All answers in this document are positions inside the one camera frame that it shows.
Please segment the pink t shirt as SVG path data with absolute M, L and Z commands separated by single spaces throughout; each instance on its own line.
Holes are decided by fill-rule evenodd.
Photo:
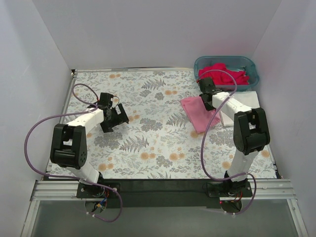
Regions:
M 181 99 L 180 103 L 196 133 L 205 132 L 215 110 L 207 111 L 199 96 Z

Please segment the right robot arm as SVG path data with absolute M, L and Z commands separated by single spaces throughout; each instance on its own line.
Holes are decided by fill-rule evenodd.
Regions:
M 201 99 L 207 111 L 223 111 L 233 120 L 233 141 L 236 152 L 223 179 L 211 178 L 222 185 L 224 192 L 235 194 L 246 187 L 253 160 L 270 143 L 266 113 L 262 108 L 251 108 L 233 97 L 233 93 L 217 88 L 211 77 L 197 81 Z

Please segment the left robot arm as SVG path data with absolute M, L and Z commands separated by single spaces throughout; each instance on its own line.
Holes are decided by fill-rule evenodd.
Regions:
M 104 133 L 113 132 L 113 128 L 129 123 L 122 103 L 113 105 L 114 95 L 101 93 L 97 102 L 89 105 L 85 113 L 67 124 L 57 124 L 53 130 L 50 160 L 67 169 L 83 184 L 83 189 L 94 197 L 103 195 L 105 189 L 93 187 L 89 182 L 97 183 L 103 179 L 88 161 L 87 134 L 98 125 Z

